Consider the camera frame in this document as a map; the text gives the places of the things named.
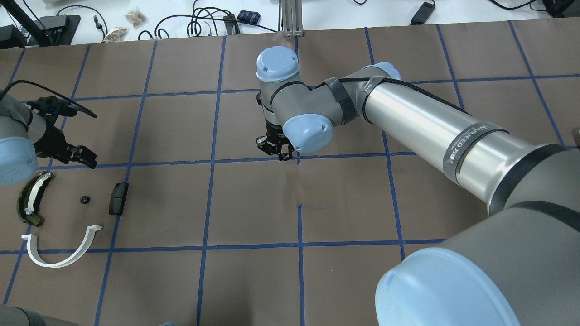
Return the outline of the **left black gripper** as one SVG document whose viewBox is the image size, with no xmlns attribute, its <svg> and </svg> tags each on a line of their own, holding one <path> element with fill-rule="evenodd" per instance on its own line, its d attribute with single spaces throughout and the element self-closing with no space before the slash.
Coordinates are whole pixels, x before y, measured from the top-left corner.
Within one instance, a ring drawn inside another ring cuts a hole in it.
<svg viewBox="0 0 580 326">
<path fill-rule="evenodd" d="M 55 123 L 60 116 L 61 101 L 55 96 L 26 101 L 30 108 L 28 136 L 37 157 L 57 157 L 64 164 L 80 163 L 95 169 L 97 155 L 86 146 L 73 146 L 66 142 L 63 132 Z"/>
</svg>

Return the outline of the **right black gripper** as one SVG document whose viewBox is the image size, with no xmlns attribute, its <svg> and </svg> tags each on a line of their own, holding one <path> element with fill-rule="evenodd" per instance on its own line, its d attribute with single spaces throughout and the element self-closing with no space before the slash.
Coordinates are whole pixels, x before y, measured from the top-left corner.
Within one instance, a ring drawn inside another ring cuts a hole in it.
<svg viewBox="0 0 580 326">
<path fill-rule="evenodd" d="M 256 146 L 267 155 L 278 155 L 278 161 L 286 162 L 293 158 L 294 147 L 285 136 L 282 126 L 265 120 L 266 134 L 256 138 Z"/>
</svg>

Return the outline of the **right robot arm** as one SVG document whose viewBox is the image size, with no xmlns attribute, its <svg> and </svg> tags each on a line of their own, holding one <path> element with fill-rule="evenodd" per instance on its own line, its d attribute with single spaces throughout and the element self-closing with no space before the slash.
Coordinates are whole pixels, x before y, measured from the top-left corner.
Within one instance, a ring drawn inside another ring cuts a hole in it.
<svg viewBox="0 0 580 326">
<path fill-rule="evenodd" d="M 272 46 L 257 56 L 256 97 L 267 132 L 257 147 L 281 161 L 313 154 L 335 128 L 361 118 L 429 169 L 434 194 L 461 188 L 488 217 L 409 254 L 379 280 L 380 326 L 577 326 L 579 324 L 579 151 L 533 145 L 498 124 L 402 80 L 389 62 L 308 87 L 296 53 Z"/>
</svg>

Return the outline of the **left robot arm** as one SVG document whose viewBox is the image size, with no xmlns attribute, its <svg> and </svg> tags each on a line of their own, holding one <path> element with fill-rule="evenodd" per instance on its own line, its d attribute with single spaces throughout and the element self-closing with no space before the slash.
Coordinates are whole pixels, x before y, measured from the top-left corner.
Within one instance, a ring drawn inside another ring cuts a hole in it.
<svg viewBox="0 0 580 326">
<path fill-rule="evenodd" d="M 38 158 L 95 168 L 97 155 L 86 146 L 68 143 L 55 126 L 58 117 L 75 117 L 78 113 L 97 118 L 86 107 L 56 96 L 23 103 L 4 95 L 0 114 L 0 184 L 10 186 L 31 178 L 39 167 Z"/>
</svg>

